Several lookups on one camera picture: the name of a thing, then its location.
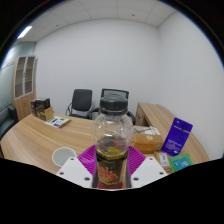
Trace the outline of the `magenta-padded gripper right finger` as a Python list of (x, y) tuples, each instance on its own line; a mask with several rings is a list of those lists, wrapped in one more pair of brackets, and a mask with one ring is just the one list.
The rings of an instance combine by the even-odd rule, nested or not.
[(140, 188), (167, 176), (153, 157), (146, 157), (133, 146), (129, 147), (126, 168), (126, 187)]

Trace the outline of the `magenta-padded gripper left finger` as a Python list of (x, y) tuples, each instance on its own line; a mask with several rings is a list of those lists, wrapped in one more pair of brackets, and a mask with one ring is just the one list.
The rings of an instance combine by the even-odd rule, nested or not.
[(55, 150), (55, 165), (59, 167), (57, 176), (84, 188), (96, 188), (95, 146), (90, 146), (79, 156), (73, 149), (62, 147)]

